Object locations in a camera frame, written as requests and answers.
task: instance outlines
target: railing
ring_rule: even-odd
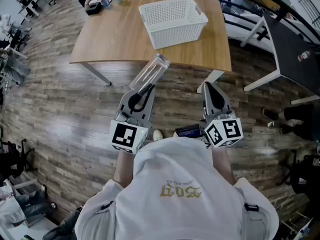
[[[302,7],[305,9],[306,13],[309,15],[312,20],[312,24],[320,29],[320,12],[312,3],[311,0],[298,0]]]
[[[311,47],[315,52],[320,52],[320,35],[300,14],[298,14],[294,9],[292,9],[289,5],[287,5],[282,0],[270,0],[275,6],[266,5],[265,3],[259,0],[241,0],[241,3],[237,3],[237,0],[218,0],[220,1],[222,12],[225,14],[225,23],[229,25],[236,26],[238,28],[251,31],[254,25],[259,21],[260,17],[263,16],[263,13],[268,13],[270,15],[274,15],[277,21],[282,21],[289,27],[291,30],[299,34]],[[250,16],[256,16],[259,19],[253,20],[248,17],[247,14],[243,14],[244,12],[248,12]],[[290,13],[294,20],[286,18],[287,14]],[[230,15],[242,20],[240,22],[234,22],[232,20],[228,20],[226,15]],[[259,37],[257,38],[259,41],[262,39],[268,39],[267,30],[264,27],[262,32],[259,32]]]

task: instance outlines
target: wooden floor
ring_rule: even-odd
[[[112,81],[112,86],[105,86],[80,65],[68,64],[88,17],[78,0],[42,4],[42,9],[40,17],[32,19],[30,39],[23,50],[29,56],[26,63],[30,75],[6,95],[1,121],[5,140],[17,143],[26,138],[35,148],[31,158],[38,171],[25,173],[24,177],[38,178],[47,185],[50,198],[58,204],[54,218],[61,221],[112,177],[117,153],[106,149],[110,120],[144,65],[96,64]],[[278,208],[282,219],[289,218],[308,199],[294,194],[286,184],[275,185],[285,173],[279,162],[291,154],[291,149],[310,149],[314,144],[267,128],[261,108],[280,111],[290,105],[290,100],[306,93],[285,79],[244,92],[245,85],[276,69],[275,60],[270,53],[252,47],[242,49],[232,40],[230,53],[233,73],[223,75],[217,84],[229,95],[244,131],[244,139],[229,148],[232,167],[237,177],[246,177]],[[196,90],[209,73],[171,67],[164,74],[157,85],[151,117],[154,129],[170,137],[176,127],[202,118],[201,96]]]

